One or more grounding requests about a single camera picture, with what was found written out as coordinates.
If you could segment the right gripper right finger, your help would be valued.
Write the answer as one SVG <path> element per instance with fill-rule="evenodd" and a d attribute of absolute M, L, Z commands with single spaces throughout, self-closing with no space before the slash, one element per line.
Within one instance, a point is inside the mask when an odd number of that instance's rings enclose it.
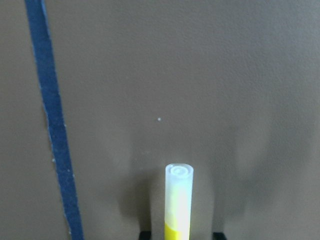
<path fill-rule="evenodd" d="M 223 232 L 213 232 L 212 233 L 213 240 L 227 240 L 227 237 Z"/>

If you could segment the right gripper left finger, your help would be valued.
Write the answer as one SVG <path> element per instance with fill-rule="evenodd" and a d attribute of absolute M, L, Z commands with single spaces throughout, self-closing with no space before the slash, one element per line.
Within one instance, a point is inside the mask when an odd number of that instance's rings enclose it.
<path fill-rule="evenodd" d="M 138 240 L 151 240 L 152 232 L 151 231 L 141 231 L 138 236 Z"/>

